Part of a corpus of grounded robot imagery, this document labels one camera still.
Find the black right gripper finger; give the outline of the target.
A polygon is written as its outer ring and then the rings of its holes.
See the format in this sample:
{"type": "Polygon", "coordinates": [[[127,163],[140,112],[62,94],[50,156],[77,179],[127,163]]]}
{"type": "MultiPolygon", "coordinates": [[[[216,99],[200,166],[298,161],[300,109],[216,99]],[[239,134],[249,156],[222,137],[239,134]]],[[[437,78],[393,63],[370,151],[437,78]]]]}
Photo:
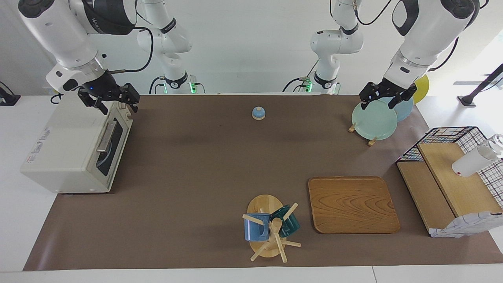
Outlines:
{"type": "Polygon", "coordinates": [[[92,96],[83,88],[78,90],[78,97],[86,107],[93,107],[101,111],[102,114],[108,114],[108,108],[102,103],[101,97],[93,99],[92,96]]]}
{"type": "Polygon", "coordinates": [[[127,104],[134,113],[138,111],[138,104],[140,103],[140,94],[131,83],[126,83],[123,86],[123,103],[127,104]]]}

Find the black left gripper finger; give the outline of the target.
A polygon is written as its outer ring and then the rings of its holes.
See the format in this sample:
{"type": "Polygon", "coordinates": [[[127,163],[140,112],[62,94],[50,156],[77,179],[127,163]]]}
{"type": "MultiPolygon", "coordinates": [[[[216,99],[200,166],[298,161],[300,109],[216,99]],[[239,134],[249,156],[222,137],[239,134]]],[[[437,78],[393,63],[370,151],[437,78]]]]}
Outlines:
{"type": "Polygon", "coordinates": [[[397,104],[403,101],[409,101],[414,93],[417,91],[417,86],[410,86],[407,89],[404,88],[391,88],[389,93],[391,96],[391,101],[389,102],[389,109],[393,109],[397,104]]]}
{"type": "Polygon", "coordinates": [[[380,98],[379,84],[368,82],[366,86],[360,91],[359,97],[361,100],[361,109],[365,110],[370,102],[380,98]]]}

